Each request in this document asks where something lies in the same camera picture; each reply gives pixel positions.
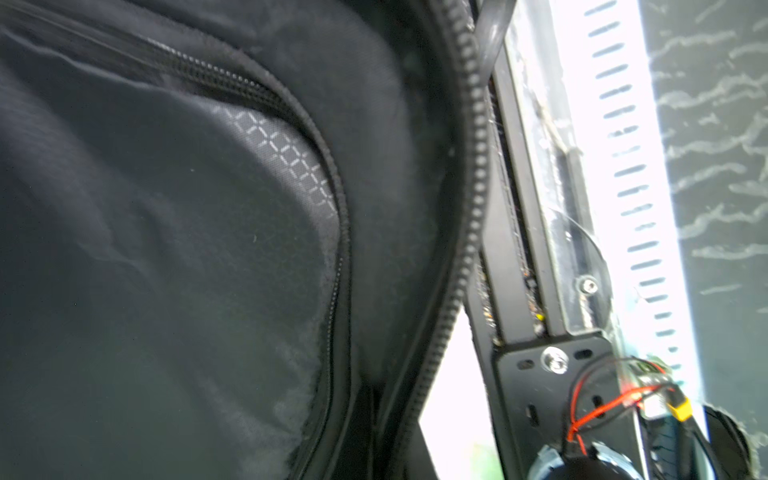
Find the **white hard-shell suitcase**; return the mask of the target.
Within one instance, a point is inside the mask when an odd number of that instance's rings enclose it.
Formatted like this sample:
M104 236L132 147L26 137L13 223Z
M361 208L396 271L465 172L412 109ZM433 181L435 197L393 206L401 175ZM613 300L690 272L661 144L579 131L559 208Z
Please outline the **white hard-shell suitcase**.
M425 479L480 248L462 1L1 5L1 475Z

